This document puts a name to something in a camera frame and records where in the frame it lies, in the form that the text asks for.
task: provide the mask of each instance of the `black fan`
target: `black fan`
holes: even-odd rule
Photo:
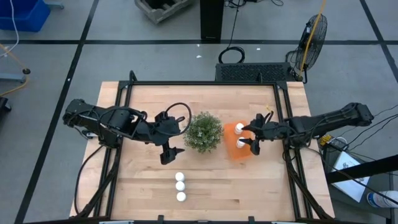
[[[292,54],[290,62],[294,63],[295,65],[290,68],[290,72],[297,81],[303,81],[301,74],[297,74],[297,72],[295,71],[295,68],[299,71],[302,69],[305,74],[305,81],[303,81],[304,83],[307,83],[307,70],[313,66],[315,61],[317,61],[319,53],[321,52],[323,42],[325,41],[326,30],[328,28],[328,21],[326,17],[321,14],[318,20],[318,24],[313,32],[313,36],[310,39],[310,35],[312,30],[314,29],[317,17],[318,15],[311,17],[311,19],[306,23],[305,29],[300,39],[300,43],[298,43],[298,47],[295,50],[287,52],[285,57],[285,61],[287,62],[289,55]],[[304,58],[305,48],[308,41],[310,42],[307,50],[307,56]],[[292,61],[294,55],[296,55],[295,62]]]

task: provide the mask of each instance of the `ping pong ball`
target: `ping pong ball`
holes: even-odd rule
[[[183,190],[185,190],[185,184],[184,184],[182,181],[178,181],[178,182],[175,184],[175,188],[176,188],[177,190],[179,190],[179,191],[183,191]]]
[[[184,192],[179,192],[179,193],[177,194],[177,200],[178,200],[179,202],[183,202],[183,201],[185,201],[185,199],[187,199],[187,195],[185,195]]]
[[[185,180],[184,174],[181,173],[181,172],[176,173],[175,174],[175,180],[176,181],[184,181]]]

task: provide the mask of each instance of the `wooden tabletop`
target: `wooden tabletop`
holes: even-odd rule
[[[113,106],[117,86],[117,82],[103,82],[97,105]],[[288,87],[294,116],[310,115],[303,84],[288,83]],[[281,91],[280,96],[284,109]],[[267,106],[275,111],[272,120],[278,121],[271,86],[139,85],[133,86],[130,107],[146,111],[148,121],[153,121],[155,115],[179,101],[187,103],[193,114],[209,111],[223,123],[250,122],[256,113],[266,114]],[[169,114],[188,117],[182,106],[171,109]],[[158,215],[164,215],[166,220],[238,221],[254,216],[256,221],[294,221],[280,141],[261,142],[259,156],[240,162],[229,159],[223,142],[211,154],[199,154],[185,147],[182,136],[170,138],[170,147],[174,146],[186,151],[163,166],[159,160],[161,147],[124,139],[112,219],[156,220]],[[88,141],[85,158],[97,147],[97,139]],[[103,157],[104,150],[87,163],[81,174],[80,209],[98,188]],[[302,160],[308,189],[325,211],[334,216],[319,155],[303,149]],[[176,172],[183,172],[186,177],[187,199],[184,202],[176,199]],[[302,194],[299,190],[297,192],[301,216],[305,217]]]

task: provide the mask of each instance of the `green plant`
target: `green plant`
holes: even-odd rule
[[[211,152],[217,148],[223,136],[223,125],[209,112],[200,112],[192,118],[191,125],[184,135],[185,145],[200,153]]]

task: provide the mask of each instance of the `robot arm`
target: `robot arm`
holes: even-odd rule
[[[269,121],[267,117],[257,114],[249,125],[243,127],[243,130],[256,135],[254,140],[241,140],[251,146],[254,155],[260,154],[259,141],[288,139],[292,147],[303,147],[314,136],[322,136],[344,126],[369,126],[374,118],[368,107],[361,103],[349,103],[340,110],[318,116],[295,116],[281,123]]]
[[[84,100],[73,100],[67,107],[63,115],[63,123],[73,128],[74,126],[84,127],[98,135],[99,143],[110,148],[117,148],[121,145],[122,137],[135,141],[141,141],[145,144],[155,144],[163,147],[163,153],[160,155],[160,162],[163,165],[172,162],[175,156],[183,152],[183,149],[176,147],[170,148],[169,138],[185,132],[181,132],[178,124],[185,118],[175,119],[169,116],[167,111],[160,112],[155,117],[155,122],[147,122],[147,113],[128,107],[112,106],[101,108],[99,106],[89,105]]]

